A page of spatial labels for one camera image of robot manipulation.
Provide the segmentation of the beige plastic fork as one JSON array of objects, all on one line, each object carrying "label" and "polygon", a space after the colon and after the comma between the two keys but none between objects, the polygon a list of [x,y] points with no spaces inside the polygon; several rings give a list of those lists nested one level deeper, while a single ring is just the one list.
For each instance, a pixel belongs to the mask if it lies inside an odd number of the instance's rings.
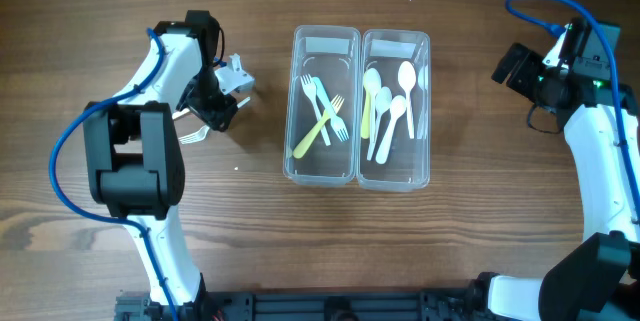
[{"label": "beige plastic fork", "polygon": [[178,141],[183,145],[201,142],[201,141],[206,139],[209,131],[210,131],[210,127],[205,125],[205,126],[202,126],[196,132],[193,132],[191,134],[179,137]]}]

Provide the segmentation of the yellow plastic fork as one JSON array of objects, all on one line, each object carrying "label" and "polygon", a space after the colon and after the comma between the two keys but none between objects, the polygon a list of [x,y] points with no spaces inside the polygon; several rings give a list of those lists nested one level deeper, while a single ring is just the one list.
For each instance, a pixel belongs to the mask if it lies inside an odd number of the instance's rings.
[{"label": "yellow plastic fork", "polygon": [[[344,98],[340,95],[336,95],[331,100],[331,106],[335,112],[338,112],[344,103]],[[330,119],[329,112],[325,110],[319,121],[313,126],[313,128],[305,135],[305,137],[298,143],[296,148],[293,151],[293,157],[296,159],[302,158],[311,144],[317,137],[317,134],[320,132],[321,128],[325,125],[325,123]]]}]

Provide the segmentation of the translucent plastic fork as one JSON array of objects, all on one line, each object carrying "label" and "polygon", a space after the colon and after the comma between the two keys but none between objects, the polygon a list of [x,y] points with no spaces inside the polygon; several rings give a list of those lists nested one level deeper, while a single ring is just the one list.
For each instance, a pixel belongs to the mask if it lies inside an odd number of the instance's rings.
[{"label": "translucent plastic fork", "polygon": [[316,86],[316,96],[321,101],[325,109],[329,113],[331,127],[341,142],[349,139],[349,134],[345,125],[345,122],[341,117],[337,115],[337,111],[334,109],[333,104],[329,100],[329,96],[318,77],[312,77],[311,80]]}]

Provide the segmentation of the white plastic fork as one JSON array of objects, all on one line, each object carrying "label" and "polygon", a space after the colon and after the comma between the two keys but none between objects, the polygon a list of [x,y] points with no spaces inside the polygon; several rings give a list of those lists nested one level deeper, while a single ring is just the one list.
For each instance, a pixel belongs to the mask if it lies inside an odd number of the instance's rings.
[{"label": "white plastic fork", "polygon": [[[314,110],[314,114],[316,116],[316,119],[319,120],[321,118],[321,113],[318,107],[318,103],[316,100],[316,85],[314,83],[314,81],[312,80],[312,77],[308,74],[306,75],[302,75],[301,76],[301,84],[302,84],[302,88],[303,88],[303,92],[306,95],[306,97],[309,99],[313,110]],[[330,142],[330,138],[329,138],[329,134],[327,132],[327,129],[325,126],[321,127],[321,136],[323,138],[323,141],[325,143],[326,146],[330,146],[331,142]]]}]

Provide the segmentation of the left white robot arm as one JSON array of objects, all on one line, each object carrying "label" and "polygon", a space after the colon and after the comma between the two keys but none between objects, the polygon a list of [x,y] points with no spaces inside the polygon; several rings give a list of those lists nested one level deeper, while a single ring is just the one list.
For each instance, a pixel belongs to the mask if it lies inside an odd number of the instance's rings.
[{"label": "left white robot arm", "polygon": [[172,115],[189,110],[213,130],[229,127],[238,105],[216,76],[224,47],[224,32],[207,11],[161,21],[115,103],[86,107],[90,193],[134,239],[151,286],[143,313],[152,320],[211,320],[216,312],[179,220],[185,167]]}]

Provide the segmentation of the white plastic spoon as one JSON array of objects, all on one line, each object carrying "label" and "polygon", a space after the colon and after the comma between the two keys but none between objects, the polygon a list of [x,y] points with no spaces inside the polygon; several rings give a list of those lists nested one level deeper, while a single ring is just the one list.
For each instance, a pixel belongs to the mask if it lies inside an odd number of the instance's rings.
[{"label": "white plastic spoon", "polygon": [[367,89],[371,93],[371,112],[370,112],[370,137],[369,146],[367,151],[367,159],[371,160],[373,151],[374,151],[374,143],[375,143],[375,131],[374,131],[374,123],[375,123],[375,98],[377,93],[381,89],[381,76],[379,72],[375,68],[370,68],[365,71],[363,78],[363,86],[364,89]]},{"label": "white plastic spoon", "polygon": [[391,142],[392,142],[397,121],[406,111],[405,97],[402,95],[395,96],[391,101],[389,111],[390,111],[390,120],[388,122],[387,129],[384,133],[382,141],[380,142],[380,145],[376,154],[376,158],[375,158],[375,161],[378,164],[385,164],[388,159],[390,148],[391,148]]},{"label": "white plastic spoon", "polygon": [[403,61],[398,70],[398,84],[405,92],[407,129],[410,139],[415,137],[411,92],[416,85],[416,82],[417,76],[413,64],[409,61]]}]

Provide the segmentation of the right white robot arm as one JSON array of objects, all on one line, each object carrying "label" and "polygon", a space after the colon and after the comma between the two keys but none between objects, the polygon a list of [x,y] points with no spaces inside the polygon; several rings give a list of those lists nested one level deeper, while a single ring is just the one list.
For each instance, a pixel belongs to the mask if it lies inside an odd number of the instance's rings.
[{"label": "right white robot arm", "polygon": [[541,279],[492,275],[485,307],[514,320],[636,320],[639,317],[639,107],[627,85],[614,87],[607,48],[620,28],[598,39],[576,17],[558,31],[546,56],[520,43],[492,78],[552,113],[574,158],[583,208],[582,243]]}]

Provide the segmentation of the yellow plastic spoon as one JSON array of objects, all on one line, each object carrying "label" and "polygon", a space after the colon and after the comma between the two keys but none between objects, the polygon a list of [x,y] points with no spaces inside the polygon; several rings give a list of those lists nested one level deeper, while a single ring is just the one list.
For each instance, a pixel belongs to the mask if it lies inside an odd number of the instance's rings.
[{"label": "yellow plastic spoon", "polygon": [[361,131],[360,135],[363,139],[368,139],[370,137],[370,112],[371,112],[371,93],[365,89],[364,90],[364,108],[362,114],[361,121]]}]

